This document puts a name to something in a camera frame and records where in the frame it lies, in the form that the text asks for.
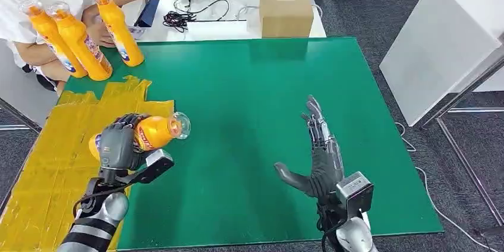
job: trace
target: black wire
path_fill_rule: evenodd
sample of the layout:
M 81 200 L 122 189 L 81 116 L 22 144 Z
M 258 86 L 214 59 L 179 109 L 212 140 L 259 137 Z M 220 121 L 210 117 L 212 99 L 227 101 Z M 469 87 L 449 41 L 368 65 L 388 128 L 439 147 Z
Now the black wire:
M 175 28 L 176 31 L 183 33 L 187 30 L 187 23 L 196 21 L 195 14 L 180 14 L 175 11 L 168 12 L 163 16 L 163 25 Z
M 88 199 L 92 199 L 94 197 L 99 197 L 99 196 L 104 196 L 104 195 L 107 195 L 107 194 L 113 194 L 113 193 L 118 193 L 120 191 L 124 191 L 124 189 L 126 189 L 127 187 L 129 187 L 131 185 L 132 184 L 127 184 L 127 185 L 123 185 L 123 186 L 120 186 L 118 188 L 114 188 L 114 189 L 111 189 L 111 190 L 108 190 L 108 191 L 101 191 L 99 193 L 90 194 L 88 196 L 82 197 L 82 199 L 79 199 L 78 201 L 75 202 L 74 207 L 72 208 L 72 213 L 74 214 L 74 217 L 77 215 L 77 206 L 81 202 L 83 202 L 85 200 L 88 200 Z
M 176 10 L 178 10 L 178 11 L 181 11 L 181 12 L 184 12 L 184 13 L 187 13 L 187 14 L 198 14 L 198 13 L 201 13 L 201 12 L 203 12 L 203 11 L 207 10 L 209 7 L 211 7 L 212 5 L 216 4 L 216 3 L 217 3 L 217 2 L 219 2 L 219 1 L 224 1 L 224 2 L 226 2 L 226 4 L 228 5 L 228 8 L 226 9 L 226 12 L 224 13 L 224 15 L 223 15 L 223 16 L 219 17 L 219 19 L 217 19 L 217 20 L 215 20 L 215 21 L 220 21 L 221 19 L 223 19 L 223 18 L 224 18 L 224 16 L 226 16 L 226 15 L 228 14 L 229 9 L 230 9 L 230 7 L 231 7 L 231 6 L 230 6 L 230 4 L 229 4 L 229 1 L 228 1 L 228 0 L 216 0 L 216 1 L 212 2 L 211 4 L 207 5 L 206 7 L 204 7 L 202 10 L 199 10 L 199 11 L 186 11 L 186 10 L 181 10 L 180 8 L 178 8 L 178 7 L 177 7 L 177 2 L 178 2 L 178 1 L 179 1 L 179 0 L 175 0 L 175 1 L 174 1 L 174 8 L 175 8 Z
M 319 215 L 319 220 L 317 220 L 317 229 L 319 231 L 324 232 L 324 234 L 322 235 L 322 239 L 320 240 L 320 243 L 322 245 L 322 252 L 326 252 L 327 236 L 329 236 L 331 233 L 334 233 L 341 225 L 343 225 L 343 223 L 345 223 L 344 221 L 339 220 L 336 224 L 334 224 L 332 227 L 330 227 L 332 224 L 332 221 L 327 216 L 328 210 L 329 210 L 329 206 L 317 205 L 317 214 Z

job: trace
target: yellow tape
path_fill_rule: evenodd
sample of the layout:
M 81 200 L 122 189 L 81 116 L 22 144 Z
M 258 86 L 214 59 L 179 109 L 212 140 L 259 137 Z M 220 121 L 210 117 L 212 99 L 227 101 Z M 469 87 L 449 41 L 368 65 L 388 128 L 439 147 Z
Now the yellow tape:
M 89 152 L 89 138 L 123 114 L 173 113 L 173 100 L 144 101 L 150 81 L 125 79 L 108 83 L 100 101 L 91 92 L 63 92 L 0 219 L 0 251 L 55 251 L 73 223 L 73 204 L 97 174 L 99 163 Z M 110 250 L 116 249 L 121 228 Z

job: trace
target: yellow bottle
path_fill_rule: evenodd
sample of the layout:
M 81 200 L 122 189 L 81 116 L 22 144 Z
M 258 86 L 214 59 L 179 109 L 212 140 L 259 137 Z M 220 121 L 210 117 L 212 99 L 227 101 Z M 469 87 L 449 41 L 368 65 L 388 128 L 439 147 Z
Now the yellow bottle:
M 89 77 L 95 81 L 109 78 L 112 75 L 112 66 L 87 35 L 84 23 L 70 13 L 68 4 L 56 2 L 48 8 L 48 13 L 56 21 L 61 37 L 87 70 Z
M 33 28 L 44 38 L 49 49 L 58 57 L 63 66 L 76 78 L 87 76 L 87 71 L 79 63 L 72 50 L 58 32 L 56 22 L 47 15 L 42 3 L 37 0 L 27 0 L 20 4 L 19 9 L 28 15 Z
M 186 139 L 191 133 L 191 122 L 182 112 L 176 112 L 169 117 L 151 116 L 138 123 L 135 127 L 134 147 L 138 152 L 161 148 L 173 138 Z M 89 139 L 89 150 L 100 159 L 98 147 L 101 134 L 95 134 Z
M 124 22 L 122 10 L 114 3 L 114 0 L 94 1 L 98 5 L 100 16 L 107 30 L 109 30 L 124 63 L 130 67 L 140 65 L 144 60 L 144 56 Z

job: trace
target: green table surface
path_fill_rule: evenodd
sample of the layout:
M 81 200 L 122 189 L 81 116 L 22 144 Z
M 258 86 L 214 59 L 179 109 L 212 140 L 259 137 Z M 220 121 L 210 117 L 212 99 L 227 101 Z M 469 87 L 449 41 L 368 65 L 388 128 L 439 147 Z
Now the green table surface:
M 440 232 L 442 226 L 353 37 L 141 43 L 146 60 L 126 75 L 152 80 L 147 100 L 175 100 L 192 123 L 165 149 L 175 166 L 136 184 L 119 249 L 315 240 L 316 200 L 284 184 L 273 164 L 309 174 L 310 140 L 300 113 L 321 104 L 346 175 L 375 184 L 373 235 Z M 66 90 L 107 81 L 71 78 Z

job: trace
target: white cable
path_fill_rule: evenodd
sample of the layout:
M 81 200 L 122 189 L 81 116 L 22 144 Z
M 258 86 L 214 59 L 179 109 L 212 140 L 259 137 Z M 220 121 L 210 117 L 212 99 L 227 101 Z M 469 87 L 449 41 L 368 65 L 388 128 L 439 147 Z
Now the white cable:
M 242 7 L 242 8 L 240 8 L 240 10 L 238 10 L 238 12 L 236 14 L 236 20 L 240 20 L 240 14 L 241 14 L 241 12 L 243 10 L 245 10 L 245 14 L 246 14 L 249 8 L 259 8 L 259 7 L 255 6 L 255 5 L 246 5 L 246 6 Z
M 401 134 L 402 141 L 404 141 L 404 143 L 406 143 L 409 146 L 409 148 L 406 147 L 406 151 L 408 151 L 408 152 L 416 152 L 417 149 L 415 148 L 415 146 L 413 146 L 413 144 L 411 144 L 410 142 L 408 142 L 408 140 L 404 139 L 404 137 L 403 137 L 403 135 L 406 133 L 406 128 L 404 128 L 404 125 L 402 125 L 402 124 L 400 124 L 398 122 L 394 122 L 394 123 L 402 128 L 402 131 L 400 131 L 399 133 Z
M 319 10 L 320 18 L 322 18 L 324 16 L 324 11 L 321 9 L 320 6 L 318 6 L 317 4 L 312 4 L 311 6 L 312 7 L 316 7 Z M 237 14 L 236 14 L 236 20 L 240 20 L 240 14 L 241 14 L 241 12 L 243 10 L 245 10 L 245 14 L 246 14 L 249 8 L 259 8 L 259 7 L 255 6 L 255 5 L 246 5 L 246 6 L 242 7 L 242 8 L 240 8 L 238 10 Z
M 322 11 L 321 7 L 318 6 L 317 4 L 312 4 L 311 6 L 316 7 L 319 10 L 320 19 L 322 19 L 322 17 L 324 16 L 324 12 Z
M 424 179 L 425 179 L 425 188 L 426 188 L 426 192 L 427 192 L 427 196 L 429 197 L 429 200 L 430 200 L 430 203 L 432 204 L 432 207 L 437 211 L 437 213 L 439 213 L 440 216 L 442 216 L 444 219 L 446 219 L 447 221 L 449 221 L 451 224 L 453 224 L 456 228 L 458 228 L 458 230 L 462 231 L 463 234 L 465 234 L 465 236 L 467 236 L 472 242 L 478 244 L 479 246 L 485 248 L 485 249 L 488 249 L 490 251 L 493 251 L 493 252 L 499 252 L 498 250 L 495 250 L 494 248 L 491 248 L 491 247 L 488 247 L 482 243 L 479 243 L 478 241 L 476 241 L 472 236 L 469 235 L 469 233 L 465 232 L 465 230 L 463 230 L 460 226 L 458 226 L 454 221 L 452 221 L 451 219 L 449 219 L 446 215 L 444 215 L 442 212 L 439 211 L 439 209 L 437 209 L 436 205 L 434 204 L 434 202 L 432 201 L 432 198 L 430 197 L 430 193 L 429 193 L 429 187 L 427 186 L 427 174 L 425 173 L 424 170 L 422 170 L 421 168 L 419 167 L 415 167 L 416 169 L 420 170 L 422 172 L 422 174 L 424 175 Z

